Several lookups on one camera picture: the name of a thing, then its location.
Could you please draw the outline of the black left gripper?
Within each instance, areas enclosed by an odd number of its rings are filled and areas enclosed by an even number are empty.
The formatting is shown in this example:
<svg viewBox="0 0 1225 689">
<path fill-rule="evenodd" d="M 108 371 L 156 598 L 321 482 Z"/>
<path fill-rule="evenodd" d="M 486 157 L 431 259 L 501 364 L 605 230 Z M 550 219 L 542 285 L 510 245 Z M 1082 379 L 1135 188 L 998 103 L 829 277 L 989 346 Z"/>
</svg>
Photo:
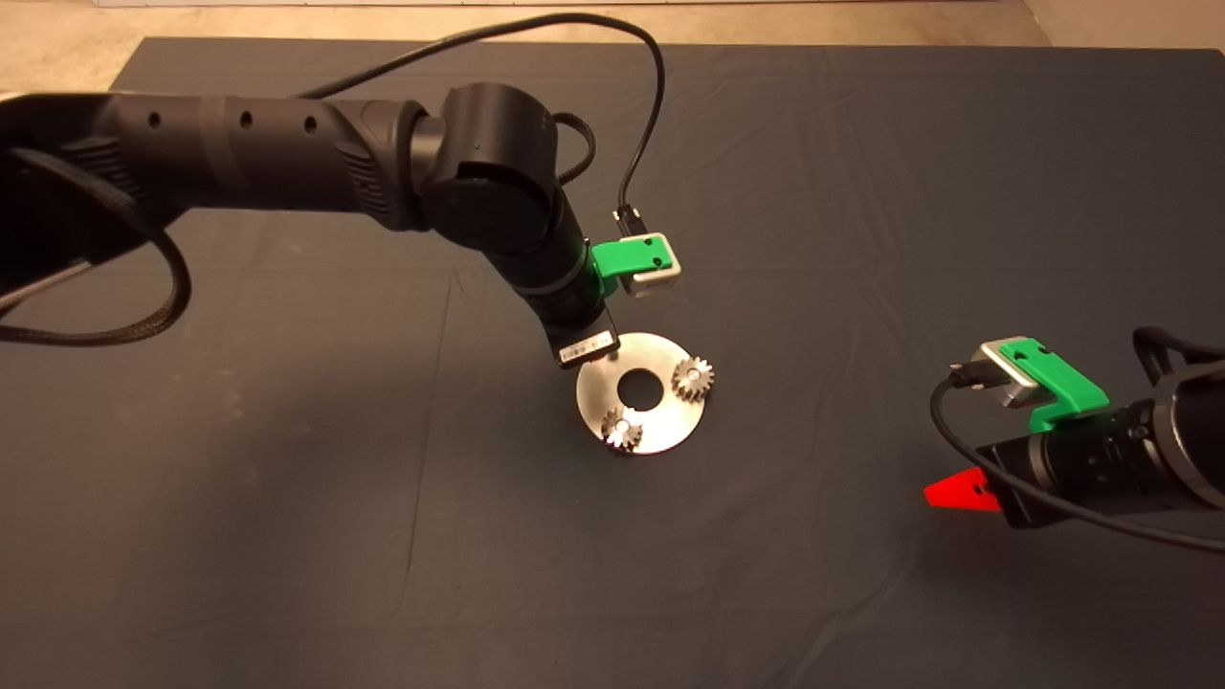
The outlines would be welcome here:
<svg viewBox="0 0 1225 689">
<path fill-rule="evenodd" d="M 620 348 L 608 297 L 590 253 L 550 286 L 522 288 L 522 298 L 546 333 L 556 365 L 575 369 Z"/>
</svg>

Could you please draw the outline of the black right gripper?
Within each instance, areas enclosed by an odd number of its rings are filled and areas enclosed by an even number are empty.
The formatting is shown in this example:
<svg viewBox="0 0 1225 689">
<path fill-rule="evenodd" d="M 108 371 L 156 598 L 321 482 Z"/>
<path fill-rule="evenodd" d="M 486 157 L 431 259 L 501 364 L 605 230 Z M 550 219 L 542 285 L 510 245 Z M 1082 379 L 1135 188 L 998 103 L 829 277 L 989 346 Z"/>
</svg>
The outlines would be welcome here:
<svg viewBox="0 0 1225 689">
<path fill-rule="evenodd" d="M 1167 467 L 1152 439 L 1152 403 L 1099 411 L 1051 432 L 1012 436 L 978 454 L 1051 497 L 1123 519 L 1169 510 Z M 989 474 L 971 467 L 924 488 L 931 508 L 1001 512 Z"/>
</svg>

